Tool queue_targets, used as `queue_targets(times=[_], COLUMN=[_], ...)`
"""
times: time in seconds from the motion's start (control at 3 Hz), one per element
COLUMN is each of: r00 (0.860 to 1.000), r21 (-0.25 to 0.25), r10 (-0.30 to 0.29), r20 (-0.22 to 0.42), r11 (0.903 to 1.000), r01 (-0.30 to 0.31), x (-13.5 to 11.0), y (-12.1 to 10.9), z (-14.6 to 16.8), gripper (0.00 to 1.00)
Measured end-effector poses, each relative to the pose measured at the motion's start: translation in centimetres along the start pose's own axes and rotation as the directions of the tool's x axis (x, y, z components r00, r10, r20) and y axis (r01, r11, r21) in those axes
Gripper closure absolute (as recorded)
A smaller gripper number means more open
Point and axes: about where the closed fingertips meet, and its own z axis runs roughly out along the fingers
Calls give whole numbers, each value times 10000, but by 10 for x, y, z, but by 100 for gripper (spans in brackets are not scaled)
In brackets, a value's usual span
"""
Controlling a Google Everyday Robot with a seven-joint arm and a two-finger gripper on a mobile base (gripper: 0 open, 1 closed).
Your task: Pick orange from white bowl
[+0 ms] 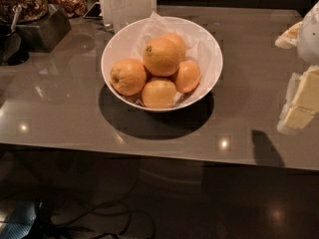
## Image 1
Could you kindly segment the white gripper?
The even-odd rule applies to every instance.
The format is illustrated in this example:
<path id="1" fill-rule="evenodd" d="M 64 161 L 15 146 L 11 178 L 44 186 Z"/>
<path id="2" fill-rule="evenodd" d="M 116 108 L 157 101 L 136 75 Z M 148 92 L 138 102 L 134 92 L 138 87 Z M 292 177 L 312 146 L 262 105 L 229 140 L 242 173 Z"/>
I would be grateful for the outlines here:
<path id="1" fill-rule="evenodd" d="M 319 2 L 275 41 L 281 49 L 297 47 L 299 57 L 310 65 L 319 65 Z M 286 93 L 286 103 L 277 124 L 283 134 L 296 134 L 319 113 L 319 67 L 310 66 L 302 75 L 293 73 Z"/>

